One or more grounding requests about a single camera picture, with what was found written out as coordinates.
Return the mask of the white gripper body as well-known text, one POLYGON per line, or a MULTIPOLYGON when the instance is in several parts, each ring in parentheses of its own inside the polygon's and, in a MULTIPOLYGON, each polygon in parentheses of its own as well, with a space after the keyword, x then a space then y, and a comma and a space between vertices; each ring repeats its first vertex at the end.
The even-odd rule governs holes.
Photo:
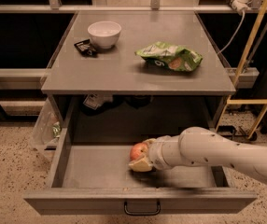
POLYGON ((172 169, 180 163, 178 136, 157 138, 148 150, 150 163, 158 170, 172 169))

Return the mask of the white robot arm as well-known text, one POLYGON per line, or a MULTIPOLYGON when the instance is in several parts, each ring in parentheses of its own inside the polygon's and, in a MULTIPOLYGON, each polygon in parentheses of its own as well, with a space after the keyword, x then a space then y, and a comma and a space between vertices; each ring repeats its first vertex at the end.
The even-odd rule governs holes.
POLYGON ((201 127, 138 143, 132 147, 130 159, 129 167, 135 172, 223 166, 267 185, 267 147, 234 142, 201 127))

